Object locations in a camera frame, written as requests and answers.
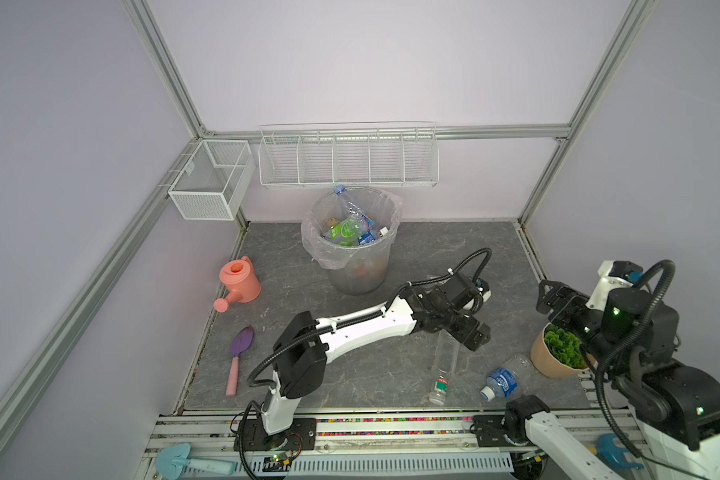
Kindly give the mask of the orange NFC juice bottle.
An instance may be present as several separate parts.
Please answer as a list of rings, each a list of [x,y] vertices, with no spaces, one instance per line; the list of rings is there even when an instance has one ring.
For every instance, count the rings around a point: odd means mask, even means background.
[[[373,290],[384,282],[387,268],[388,258],[376,256],[358,260],[352,273],[361,288]]]

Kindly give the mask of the blue cartoon label water bottle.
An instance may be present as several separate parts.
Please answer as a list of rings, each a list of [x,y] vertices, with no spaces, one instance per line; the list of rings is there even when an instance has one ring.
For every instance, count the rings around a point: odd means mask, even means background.
[[[360,227],[360,233],[367,233],[373,221],[366,215],[366,212],[359,204],[355,201],[354,197],[344,186],[337,186],[334,188],[334,193],[337,196],[340,209],[346,217],[352,217],[356,224]]]

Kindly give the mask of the lime green label bottle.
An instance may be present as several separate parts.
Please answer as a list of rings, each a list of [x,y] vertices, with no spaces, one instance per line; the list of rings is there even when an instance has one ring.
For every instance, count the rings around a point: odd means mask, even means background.
[[[366,220],[362,216],[351,215],[332,226],[327,234],[327,239],[342,247],[354,247],[359,244],[359,239],[368,230]]]

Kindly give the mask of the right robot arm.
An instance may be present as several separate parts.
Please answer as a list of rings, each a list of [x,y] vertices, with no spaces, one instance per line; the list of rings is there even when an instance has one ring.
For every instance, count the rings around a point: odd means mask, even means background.
[[[536,309],[594,361],[594,391],[617,441],[658,479],[720,479],[720,382],[675,359],[676,266],[605,261],[589,295],[543,280]]]

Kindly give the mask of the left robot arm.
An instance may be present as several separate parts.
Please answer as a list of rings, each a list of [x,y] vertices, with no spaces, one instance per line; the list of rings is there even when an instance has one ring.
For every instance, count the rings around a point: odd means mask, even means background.
[[[483,247],[442,276],[407,281],[381,304],[335,317],[297,314],[280,335],[273,351],[247,378],[251,388],[265,387],[262,404],[247,410],[269,436],[290,429],[303,397],[323,383],[326,367],[339,357],[388,338],[417,332],[446,332],[470,351],[490,340],[490,328],[475,318],[490,297],[481,274],[492,258]]]

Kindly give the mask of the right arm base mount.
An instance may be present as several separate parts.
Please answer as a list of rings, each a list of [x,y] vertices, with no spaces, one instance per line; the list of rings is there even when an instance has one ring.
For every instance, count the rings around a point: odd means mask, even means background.
[[[512,447],[503,424],[504,415],[499,413],[478,414],[472,417],[469,432],[480,448]]]

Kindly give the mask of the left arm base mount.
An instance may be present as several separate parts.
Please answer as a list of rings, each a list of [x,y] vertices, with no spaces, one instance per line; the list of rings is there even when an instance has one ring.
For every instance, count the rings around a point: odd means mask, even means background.
[[[243,433],[237,432],[234,450],[243,445],[245,452],[265,452],[275,450],[311,451],[317,439],[316,418],[296,418],[286,430],[270,434],[264,429],[258,418],[246,419]]]

